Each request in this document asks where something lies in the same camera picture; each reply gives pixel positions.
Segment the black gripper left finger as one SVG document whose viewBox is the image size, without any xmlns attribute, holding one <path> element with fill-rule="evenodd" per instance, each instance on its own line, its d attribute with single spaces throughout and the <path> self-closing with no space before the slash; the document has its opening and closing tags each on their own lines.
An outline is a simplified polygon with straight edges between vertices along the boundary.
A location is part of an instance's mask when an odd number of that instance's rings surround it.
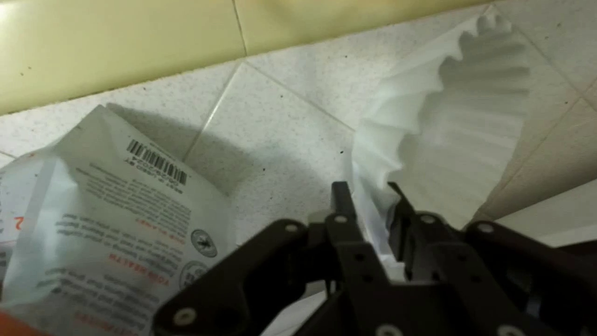
<svg viewBox="0 0 597 336">
<path fill-rule="evenodd" d="M 308 286 L 325 301 L 295 336 L 379 336 L 396 327 L 392 284 L 357 224 L 349 185 L 332 185 L 332 213 L 280 219 L 168 299 L 155 336 L 262 336 Z"/>
</svg>

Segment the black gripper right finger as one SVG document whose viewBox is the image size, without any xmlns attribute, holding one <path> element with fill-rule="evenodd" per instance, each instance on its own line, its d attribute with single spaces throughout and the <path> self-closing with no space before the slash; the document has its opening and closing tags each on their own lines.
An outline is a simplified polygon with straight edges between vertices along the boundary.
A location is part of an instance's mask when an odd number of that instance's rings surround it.
<svg viewBox="0 0 597 336">
<path fill-rule="evenodd" d="M 405 266 L 388 323 L 403 336 L 597 336 L 597 247 L 551 247 L 498 223 L 457 230 L 398 185 L 388 243 Z"/>
</svg>

